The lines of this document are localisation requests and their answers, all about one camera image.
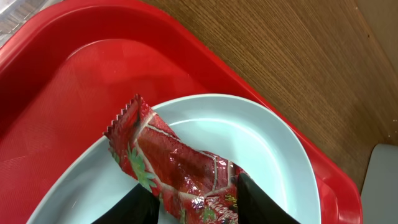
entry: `crinkled foil wrapper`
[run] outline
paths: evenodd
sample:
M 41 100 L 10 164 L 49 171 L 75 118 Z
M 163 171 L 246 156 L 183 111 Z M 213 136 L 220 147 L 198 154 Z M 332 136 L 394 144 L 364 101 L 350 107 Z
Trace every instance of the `crinkled foil wrapper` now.
M 141 96 L 126 105 L 105 135 L 120 168 L 180 223 L 238 224 L 236 181 L 242 168 L 181 142 Z

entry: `light blue plate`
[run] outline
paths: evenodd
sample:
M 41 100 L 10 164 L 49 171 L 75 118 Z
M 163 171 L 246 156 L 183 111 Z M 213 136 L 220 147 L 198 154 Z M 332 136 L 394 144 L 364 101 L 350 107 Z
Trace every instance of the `light blue plate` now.
M 303 146 L 273 112 L 244 98 L 194 95 L 153 109 L 194 149 L 241 166 L 300 223 L 321 223 L 317 183 Z M 91 223 L 137 182 L 121 171 L 102 137 L 56 181 L 28 223 Z M 159 223 L 178 223 L 164 210 Z

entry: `candy wrapper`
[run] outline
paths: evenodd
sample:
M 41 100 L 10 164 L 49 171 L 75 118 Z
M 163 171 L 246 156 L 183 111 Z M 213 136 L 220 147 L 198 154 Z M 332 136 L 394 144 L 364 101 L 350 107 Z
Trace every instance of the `candy wrapper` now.
M 180 223 L 238 223 L 236 180 L 243 170 L 185 145 L 139 95 L 105 135 L 121 169 Z

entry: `brown table surface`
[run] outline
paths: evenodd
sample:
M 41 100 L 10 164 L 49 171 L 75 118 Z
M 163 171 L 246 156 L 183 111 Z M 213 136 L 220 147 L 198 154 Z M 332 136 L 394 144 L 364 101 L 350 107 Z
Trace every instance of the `brown table surface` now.
M 145 0 L 272 103 L 362 189 L 398 144 L 398 76 L 354 0 Z

